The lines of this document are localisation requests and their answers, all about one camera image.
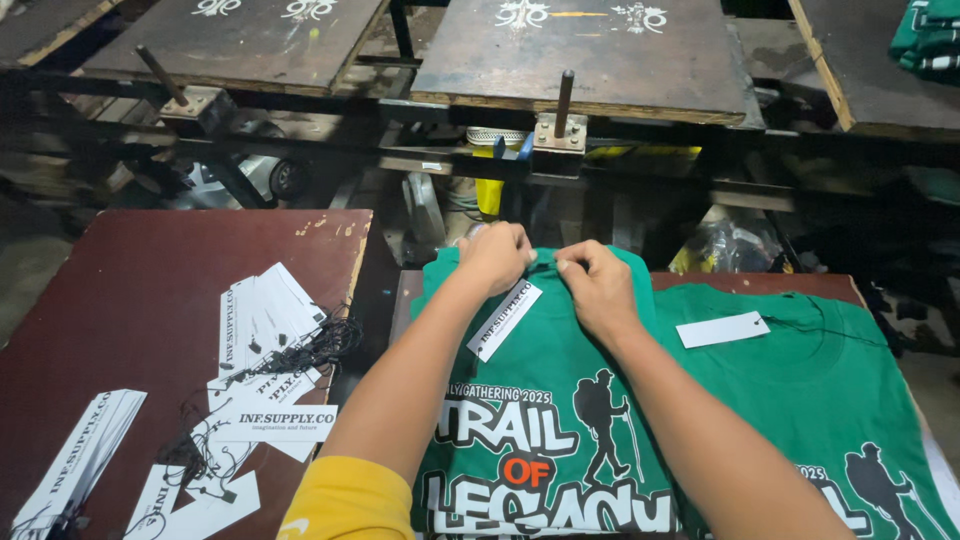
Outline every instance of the yellow sleeve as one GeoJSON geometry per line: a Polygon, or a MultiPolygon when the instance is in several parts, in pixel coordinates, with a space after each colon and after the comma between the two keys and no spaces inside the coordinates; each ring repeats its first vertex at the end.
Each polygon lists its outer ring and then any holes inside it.
{"type": "Polygon", "coordinates": [[[356,457],[310,464],[276,540],[414,540],[413,494],[394,471],[356,457]]]}

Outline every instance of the neckline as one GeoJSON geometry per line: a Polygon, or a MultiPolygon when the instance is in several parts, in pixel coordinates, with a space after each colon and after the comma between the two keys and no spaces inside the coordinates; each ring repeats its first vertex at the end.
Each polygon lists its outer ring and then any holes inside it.
{"type": "Polygon", "coordinates": [[[752,305],[750,302],[751,296],[760,295],[731,294],[719,291],[707,284],[691,285],[684,291],[684,315],[688,322],[699,322],[713,318],[749,313],[750,311],[759,311],[761,316],[774,316],[787,323],[797,323],[799,319],[808,321],[811,316],[818,316],[818,324],[809,325],[806,323],[803,324],[803,326],[813,326],[814,328],[828,329],[840,333],[827,331],[806,332],[811,339],[820,339],[820,344],[810,355],[804,358],[789,358],[789,352],[785,351],[783,347],[778,346],[776,333],[779,331],[799,331],[785,325],[777,324],[776,322],[768,321],[767,326],[770,328],[770,333],[758,338],[752,338],[762,339],[765,342],[764,356],[766,356],[769,361],[764,363],[762,371],[744,369],[744,367],[738,365],[734,359],[728,358],[729,355],[719,354],[719,351],[716,348],[711,349],[713,346],[710,345],[702,348],[704,354],[714,359],[725,369],[735,372],[744,379],[763,383],[811,383],[821,380],[833,369],[843,352],[845,339],[842,334],[847,333],[844,320],[834,304],[816,296],[808,296],[797,292],[785,292],[778,295],[762,295],[762,298],[766,299],[770,299],[771,297],[783,298],[783,302],[776,307],[776,313],[764,313],[762,308],[758,309],[756,304],[752,305]],[[722,312],[719,310],[711,312],[708,306],[714,305],[723,306],[724,309],[722,312]]]}

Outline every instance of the white paint print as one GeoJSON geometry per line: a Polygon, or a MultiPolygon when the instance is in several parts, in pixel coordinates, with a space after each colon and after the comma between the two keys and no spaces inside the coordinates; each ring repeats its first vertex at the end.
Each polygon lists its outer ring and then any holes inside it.
{"type": "Polygon", "coordinates": [[[197,10],[190,14],[212,16],[216,14],[227,15],[230,10],[240,7],[240,0],[203,0],[197,4],[197,10]]]}
{"type": "Polygon", "coordinates": [[[510,25],[510,29],[514,31],[526,28],[527,24],[543,28],[537,23],[546,20],[546,11],[549,9],[550,6],[544,4],[531,4],[530,0],[504,2],[500,4],[500,11],[496,14],[496,18],[503,22],[498,22],[495,26],[510,25]]]}
{"type": "Polygon", "coordinates": [[[297,0],[287,6],[287,14],[281,17],[294,17],[294,20],[302,22],[308,16],[314,20],[320,20],[320,15],[327,14],[333,9],[337,0],[297,0]]]}
{"type": "Polygon", "coordinates": [[[644,8],[641,2],[635,2],[632,6],[627,6],[626,8],[617,6],[611,8],[611,10],[614,10],[620,15],[627,15],[627,23],[630,24],[627,32],[641,34],[643,29],[646,28],[650,32],[663,34],[663,31],[657,30],[657,28],[666,24],[666,17],[663,16],[663,14],[666,13],[665,10],[661,10],[660,8],[644,8]]]}

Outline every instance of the stack of t-shirts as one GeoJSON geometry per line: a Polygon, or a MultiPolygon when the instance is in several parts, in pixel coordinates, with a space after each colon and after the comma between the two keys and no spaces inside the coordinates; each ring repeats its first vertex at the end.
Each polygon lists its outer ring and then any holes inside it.
{"type": "MultiPolygon", "coordinates": [[[[640,319],[656,335],[650,275],[630,264],[640,319]]],[[[566,534],[677,529],[671,478],[628,383],[577,323],[553,250],[524,278],[542,291],[488,362],[466,344],[503,297],[488,300],[458,349],[437,430],[414,487],[426,532],[566,534]]],[[[424,303],[457,267],[456,249],[423,269],[424,303]]]]}
{"type": "MultiPolygon", "coordinates": [[[[654,298],[664,347],[777,446],[857,536],[960,538],[930,475],[906,383],[869,311],[798,293],[737,295],[701,284],[654,298]],[[769,333],[685,349],[675,330],[751,311],[769,333]]],[[[692,506],[681,503],[681,515],[691,538],[706,537],[692,506]]]]}
{"type": "Polygon", "coordinates": [[[890,43],[890,56],[921,76],[956,83],[960,73],[958,30],[960,0],[912,0],[890,43]]]}

